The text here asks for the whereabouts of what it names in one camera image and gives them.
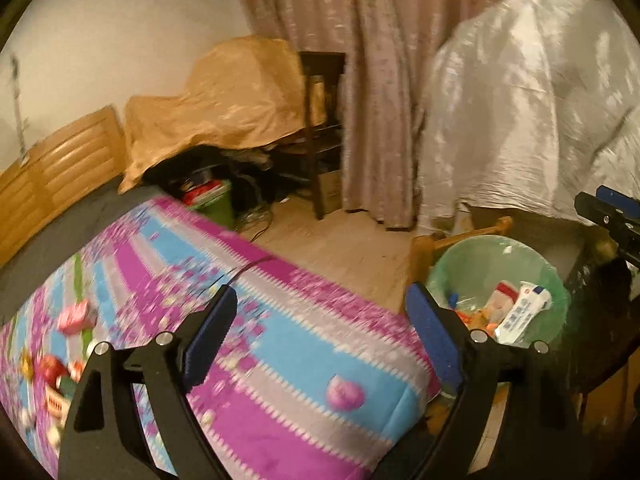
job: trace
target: red package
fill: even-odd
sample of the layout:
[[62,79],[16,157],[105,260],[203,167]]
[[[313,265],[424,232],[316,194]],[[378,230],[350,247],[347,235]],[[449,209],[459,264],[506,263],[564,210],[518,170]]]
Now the red package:
[[222,186],[221,180],[211,180],[185,193],[182,201],[188,206],[201,204],[206,201],[209,196],[213,195],[220,186]]

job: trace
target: wooden floor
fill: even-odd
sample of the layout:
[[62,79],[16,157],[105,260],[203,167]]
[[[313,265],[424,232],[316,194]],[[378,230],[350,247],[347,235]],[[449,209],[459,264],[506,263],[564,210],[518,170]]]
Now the wooden floor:
[[[291,196],[255,243],[303,269],[398,312],[412,234],[389,232],[365,212],[334,211],[318,221],[311,202]],[[264,224],[244,232],[251,239]]]

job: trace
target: purple and blue bedspread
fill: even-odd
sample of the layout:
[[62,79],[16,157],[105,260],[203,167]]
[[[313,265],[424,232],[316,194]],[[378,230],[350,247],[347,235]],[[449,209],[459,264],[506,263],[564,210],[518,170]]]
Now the purple and blue bedspread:
[[[116,348],[173,330],[242,266],[270,256],[169,198],[133,209],[65,262],[0,333],[0,402],[52,476],[42,378],[18,373],[20,352],[81,359],[91,339]],[[209,375],[188,395],[212,448],[235,479],[359,480],[422,416],[439,389],[401,316],[275,256],[234,284],[238,316]],[[55,329],[87,298],[98,325]],[[173,472],[145,391],[136,391],[157,464]],[[18,413],[36,413],[27,431]]]

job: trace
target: white wall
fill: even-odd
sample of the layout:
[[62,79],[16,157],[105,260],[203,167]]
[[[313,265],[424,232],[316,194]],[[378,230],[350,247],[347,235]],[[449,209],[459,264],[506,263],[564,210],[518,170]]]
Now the white wall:
[[33,0],[0,53],[0,172],[19,154],[11,52],[31,145],[134,94],[180,92],[213,44],[249,33],[239,0]]

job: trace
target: pink curtain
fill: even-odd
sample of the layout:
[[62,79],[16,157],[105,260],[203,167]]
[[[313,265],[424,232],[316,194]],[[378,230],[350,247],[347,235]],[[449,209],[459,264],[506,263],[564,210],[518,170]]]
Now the pink curtain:
[[244,0],[254,33],[346,52],[343,207],[414,222],[416,143],[430,62],[456,25],[498,0]]

